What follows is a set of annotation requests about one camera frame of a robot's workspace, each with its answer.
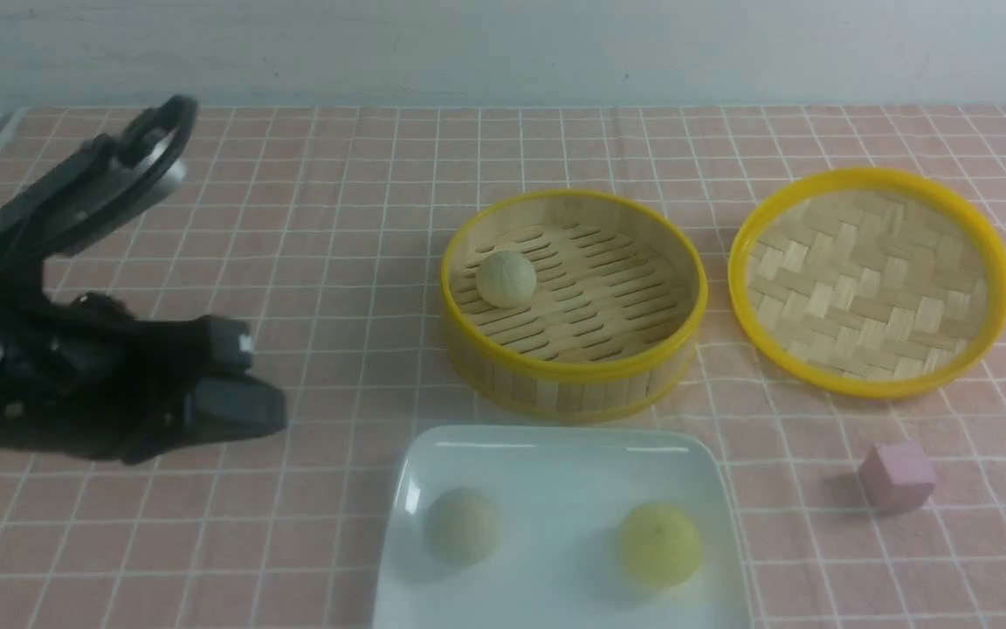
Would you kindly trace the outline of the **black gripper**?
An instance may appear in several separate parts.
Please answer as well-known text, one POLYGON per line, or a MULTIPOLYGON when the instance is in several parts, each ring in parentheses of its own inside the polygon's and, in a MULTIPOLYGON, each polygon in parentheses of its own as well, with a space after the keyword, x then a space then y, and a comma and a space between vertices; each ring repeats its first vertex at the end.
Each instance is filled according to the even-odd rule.
POLYGON ((137 320, 109 300, 0 309, 0 450, 143 463, 276 435, 285 394, 247 376, 252 347, 228 317, 137 320))

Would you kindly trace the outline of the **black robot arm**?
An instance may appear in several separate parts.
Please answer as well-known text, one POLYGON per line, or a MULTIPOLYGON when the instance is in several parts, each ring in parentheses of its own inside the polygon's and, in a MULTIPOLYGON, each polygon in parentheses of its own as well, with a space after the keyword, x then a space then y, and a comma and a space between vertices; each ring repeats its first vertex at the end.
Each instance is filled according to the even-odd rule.
POLYGON ((141 320, 111 295, 45 294, 51 256, 79 254, 180 186, 196 118, 193 97, 172 96, 0 208, 0 450, 132 466, 285 430, 285 394, 252 375, 243 320, 141 320))

